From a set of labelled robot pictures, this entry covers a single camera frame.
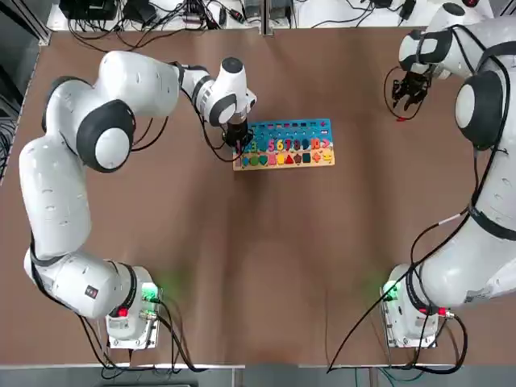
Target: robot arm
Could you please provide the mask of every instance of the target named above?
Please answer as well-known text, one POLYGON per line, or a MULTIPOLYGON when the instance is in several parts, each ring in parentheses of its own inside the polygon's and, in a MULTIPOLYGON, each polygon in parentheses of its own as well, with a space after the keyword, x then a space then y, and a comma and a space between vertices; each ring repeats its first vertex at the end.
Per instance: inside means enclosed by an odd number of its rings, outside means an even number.
POLYGON ((121 168, 131 152, 135 116, 170 115, 180 89, 212 125, 228 123, 229 134, 229 124, 235 123, 235 144, 247 138, 247 115, 256 96, 239 60, 225 59, 214 80, 199 66, 109 52, 94 85, 74 77, 54 82, 43 116, 45 135, 28 143, 19 157, 33 234, 24 260, 27 275, 78 314, 106 316, 111 343, 119 347, 148 345, 144 288, 153 283, 144 268, 81 250, 91 230, 85 165, 103 173, 121 168))
MULTIPOLYGON (((469 25, 468 30, 487 47, 484 52, 466 31, 451 28, 475 22, 474 14, 455 4, 445 4, 425 33, 412 31, 402 41, 399 59, 405 71, 441 78, 453 73, 466 78, 456 99, 457 125, 472 142, 475 152, 495 150, 485 183, 481 192, 476 193, 476 202, 470 205, 465 224, 416 268, 421 280, 415 272, 409 273, 397 287, 395 297, 385 303, 387 311, 392 312, 390 316, 397 316, 387 323, 392 347, 420 345, 422 321, 426 317, 420 310, 431 306, 458 307, 516 290, 516 110, 514 94, 508 94, 507 86, 516 86, 512 66, 516 50, 493 50, 506 48, 505 42, 516 40, 515 21, 515 17, 502 17, 469 25), (486 53, 492 53, 504 64, 508 80, 486 53), (509 109, 505 111, 507 98, 509 109)), ((397 266, 386 286, 407 269, 407 265, 397 266)), ((423 347, 432 341, 436 328, 437 315, 433 315, 424 332, 423 338, 428 340, 423 347)))

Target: metal frame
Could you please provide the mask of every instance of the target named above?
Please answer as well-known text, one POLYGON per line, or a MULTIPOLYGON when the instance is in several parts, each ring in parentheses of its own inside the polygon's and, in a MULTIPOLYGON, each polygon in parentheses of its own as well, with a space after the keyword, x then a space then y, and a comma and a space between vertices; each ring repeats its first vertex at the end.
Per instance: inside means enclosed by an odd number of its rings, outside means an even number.
POLYGON ((40 46, 48 46, 50 43, 51 31, 47 28, 34 13, 29 9, 24 0, 10 0, 10 2, 18 10, 20 16, 27 23, 29 28, 36 34, 40 39, 40 46))
POLYGON ((271 19, 271 0, 261 0, 260 4, 261 13, 261 28, 260 34, 265 36, 272 36, 273 30, 270 25, 271 19))

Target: gray floor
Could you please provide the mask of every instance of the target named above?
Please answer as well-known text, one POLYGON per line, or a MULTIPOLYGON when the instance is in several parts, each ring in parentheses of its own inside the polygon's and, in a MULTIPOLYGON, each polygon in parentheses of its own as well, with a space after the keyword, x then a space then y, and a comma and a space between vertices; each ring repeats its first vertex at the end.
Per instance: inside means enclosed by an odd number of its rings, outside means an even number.
MULTIPOLYGON (((392 372, 400 378, 408 378, 414 372, 392 372)), ((370 386, 369 371, 359 369, 357 372, 358 386, 370 386)), ((516 368, 510 366, 490 366, 462 368, 450 376, 424 375, 421 379, 411 382, 418 387, 505 387, 514 385, 516 368)), ((39 387, 94 387, 102 385, 177 385, 191 384, 210 387, 337 387, 354 386, 355 371, 351 369, 338 370, 326 375, 323 368, 297 368, 288 365, 263 365, 247 367, 242 371, 242 378, 236 378, 233 383, 233 372, 230 369, 219 369, 192 374, 184 371, 179 376, 167 377, 155 375, 152 372, 128 372, 114 381, 103 381, 100 368, 40 368, 40 369, 2 369, 0 370, 0 386, 39 386, 39 387)), ((394 382, 394 385, 407 383, 394 382)), ((390 387, 391 384, 380 374, 380 387, 390 387)))

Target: colorful number piece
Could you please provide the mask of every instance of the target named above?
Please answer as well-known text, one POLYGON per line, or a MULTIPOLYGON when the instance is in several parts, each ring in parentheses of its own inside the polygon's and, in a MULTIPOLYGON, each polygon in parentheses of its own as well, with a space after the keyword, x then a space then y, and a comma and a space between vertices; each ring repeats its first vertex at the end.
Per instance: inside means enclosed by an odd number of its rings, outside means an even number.
POLYGON ((233 150, 235 171, 335 164, 329 119, 253 123, 250 128, 253 139, 243 155, 233 150))

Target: table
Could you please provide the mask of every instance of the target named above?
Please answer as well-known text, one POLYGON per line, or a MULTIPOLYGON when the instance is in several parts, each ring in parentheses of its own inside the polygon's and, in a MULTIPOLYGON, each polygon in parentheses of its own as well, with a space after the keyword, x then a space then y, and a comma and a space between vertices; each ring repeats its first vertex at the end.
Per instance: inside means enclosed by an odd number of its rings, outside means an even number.
MULTIPOLYGON (((166 10, 172 10, 181 0, 152 0, 154 4, 166 10)), ((401 5, 404 0, 393 0, 392 9, 397 8, 401 5)), ((432 20, 435 12, 445 3, 454 2, 456 4, 463 5, 460 0, 416 0, 414 11, 408 20, 402 23, 403 27, 414 26, 427 26, 432 20)), ((239 0, 222 0, 224 6, 241 11, 242 6, 239 0)), ((295 19, 293 20, 292 28, 310 28, 318 23, 325 20, 350 20, 359 18, 364 12, 362 10, 353 9, 355 8, 366 8, 368 5, 367 1, 361 2, 360 0, 306 0, 299 2, 293 0, 295 9, 295 19)), ((219 5, 216 2, 212 2, 208 8, 211 10, 213 15, 218 15, 219 5)), ((475 10, 486 18, 493 17, 493 11, 489 5, 489 0, 480 0, 475 10)), ((158 17, 163 17, 166 12, 156 8, 158 17)), ((119 19, 106 24, 106 29, 110 29, 119 19)), ((355 27, 360 19, 353 20, 349 23, 324 23, 320 27, 355 27)), ((361 27, 396 27, 401 22, 398 12, 392 12, 387 9, 376 9, 367 18, 360 23, 361 27)), ((258 27, 258 19, 250 19, 247 23, 241 24, 233 20, 231 17, 227 17, 226 29, 242 29, 258 27)), ((54 4, 50 15, 48 16, 47 26, 54 31, 67 31, 69 29, 67 20, 63 13, 60 11, 59 6, 54 4)), ((134 23, 133 26, 139 28, 138 23, 134 23)), ((131 31, 135 28, 131 24, 126 23, 126 30, 131 31)), ((191 27, 196 28, 195 25, 186 25, 181 18, 176 18, 164 26, 164 31, 174 31, 182 28, 191 27)), ((289 28, 289 22, 286 19, 274 20, 271 22, 271 28, 274 29, 285 29, 289 28)))
MULTIPOLYGON (((258 96, 251 120, 332 120, 334 167, 233 173, 214 158, 181 98, 151 148, 131 155, 117 173, 87 172, 93 230, 85 249, 149 270, 180 304, 196 364, 324 365, 326 330, 333 356, 392 267, 408 262, 415 236, 468 200, 471 147, 454 120, 460 80, 434 82, 413 121, 398 123, 385 109, 383 78, 407 32, 279 31, 273 39, 256 31, 181 32, 142 50, 205 65, 212 74, 222 58, 237 56, 258 96), (436 200, 440 195, 447 200, 436 200)), ((121 48, 115 38, 99 44, 121 48)), ((55 33, 41 48, 0 189, 0 364, 94 362, 77 318, 39 294, 23 271, 29 229, 17 159, 42 134, 52 80, 68 74, 93 82, 101 57, 68 33, 55 33)), ((138 133, 146 123, 139 119, 138 133)), ((449 231, 428 235, 416 255, 449 231)), ((458 312, 468 327, 468 364, 514 364, 516 337, 506 332, 515 301, 458 312)), ((376 310, 337 364, 386 364, 381 336, 376 310)), ((454 362, 446 335, 440 341, 422 354, 423 363, 454 362)), ((159 347, 136 352, 133 364, 169 363, 169 350, 162 331, 159 347)), ((395 363, 409 358, 393 352, 395 363)), ((117 359, 127 360, 126 353, 117 359)))

